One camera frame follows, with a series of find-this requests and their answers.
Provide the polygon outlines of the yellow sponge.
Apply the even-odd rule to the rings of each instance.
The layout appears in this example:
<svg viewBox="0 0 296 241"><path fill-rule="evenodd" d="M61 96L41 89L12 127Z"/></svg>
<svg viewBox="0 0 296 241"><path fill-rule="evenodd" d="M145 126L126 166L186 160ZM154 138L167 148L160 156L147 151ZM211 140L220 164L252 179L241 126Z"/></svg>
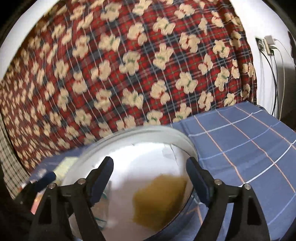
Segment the yellow sponge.
<svg viewBox="0 0 296 241"><path fill-rule="evenodd" d="M180 211L187 180L183 176L159 175L134 193L133 222L158 232Z"/></svg>

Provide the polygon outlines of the green white checkered cloth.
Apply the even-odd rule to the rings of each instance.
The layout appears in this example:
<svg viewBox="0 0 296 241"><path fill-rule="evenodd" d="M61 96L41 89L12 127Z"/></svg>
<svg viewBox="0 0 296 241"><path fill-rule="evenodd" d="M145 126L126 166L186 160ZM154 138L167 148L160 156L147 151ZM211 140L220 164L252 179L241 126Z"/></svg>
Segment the green white checkered cloth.
<svg viewBox="0 0 296 241"><path fill-rule="evenodd" d="M13 146L9 141L7 131L1 117L1 167L4 172L4 182L10 193L15 198L21 191L22 185L29 179L29 174L18 161Z"/></svg>

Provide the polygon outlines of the blue plaid tablecloth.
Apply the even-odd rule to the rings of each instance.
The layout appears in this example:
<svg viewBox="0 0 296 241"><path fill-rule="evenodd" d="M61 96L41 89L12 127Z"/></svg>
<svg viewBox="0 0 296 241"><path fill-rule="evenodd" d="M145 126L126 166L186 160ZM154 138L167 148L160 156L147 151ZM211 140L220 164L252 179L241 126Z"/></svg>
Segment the blue plaid tablecloth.
<svg viewBox="0 0 296 241"><path fill-rule="evenodd" d="M295 132L265 109L243 102L197 114L167 127L194 144L200 166L227 185L250 185L262 207L271 240L292 240L295 228ZM31 175L39 180L65 157L91 145L46 158ZM193 240L208 208L194 191L189 223L173 240Z"/></svg>

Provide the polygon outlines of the round metal tin container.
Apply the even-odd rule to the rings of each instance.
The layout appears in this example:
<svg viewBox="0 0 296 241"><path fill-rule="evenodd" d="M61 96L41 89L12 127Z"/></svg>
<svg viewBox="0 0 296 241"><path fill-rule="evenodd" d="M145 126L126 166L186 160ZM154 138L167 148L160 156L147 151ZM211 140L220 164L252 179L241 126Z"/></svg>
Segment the round metal tin container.
<svg viewBox="0 0 296 241"><path fill-rule="evenodd" d="M106 240L173 240L189 223L194 203L186 171L189 157L197 157L192 141L167 126L142 126L119 131L88 147L69 169L62 184L73 184L99 167L104 158L114 162L104 196L92 208ZM183 177L185 192L180 208L163 228L152 230L133 222L133 196L161 175Z"/></svg>

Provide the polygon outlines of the red plaid bear blanket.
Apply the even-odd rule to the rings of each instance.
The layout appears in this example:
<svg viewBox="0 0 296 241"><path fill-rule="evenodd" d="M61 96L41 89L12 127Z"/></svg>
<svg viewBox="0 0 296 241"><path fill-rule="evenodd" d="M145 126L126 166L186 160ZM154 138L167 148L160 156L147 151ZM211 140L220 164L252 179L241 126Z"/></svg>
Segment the red plaid bear blanket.
<svg viewBox="0 0 296 241"><path fill-rule="evenodd" d="M135 126L256 102L253 57L230 1L59 1L1 80L1 112L28 172Z"/></svg>

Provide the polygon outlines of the white charger plug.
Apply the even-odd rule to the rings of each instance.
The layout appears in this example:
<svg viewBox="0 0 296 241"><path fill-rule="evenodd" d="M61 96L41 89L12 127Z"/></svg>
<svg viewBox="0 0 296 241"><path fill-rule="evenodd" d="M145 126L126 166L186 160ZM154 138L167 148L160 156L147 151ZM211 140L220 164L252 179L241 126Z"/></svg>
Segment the white charger plug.
<svg viewBox="0 0 296 241"><path fill-rule="evenodd" d="M271 35L265 36L263 39L267 55L271 56L271 48L275 46L275 40Z"/></svg>

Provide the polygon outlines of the wall power socket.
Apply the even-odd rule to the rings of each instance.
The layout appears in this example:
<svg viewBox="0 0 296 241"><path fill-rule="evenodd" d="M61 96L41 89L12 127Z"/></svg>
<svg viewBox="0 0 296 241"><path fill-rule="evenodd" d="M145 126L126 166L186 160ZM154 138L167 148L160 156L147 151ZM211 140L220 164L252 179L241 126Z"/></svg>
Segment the wall power socket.
<svg viewBox="0 0 296 241"><path fill-rule="evenodd" d="M265 49L264 41L259 37L255 37L255 40L256 40L259 51L264 52L264 49Z"/></svg>

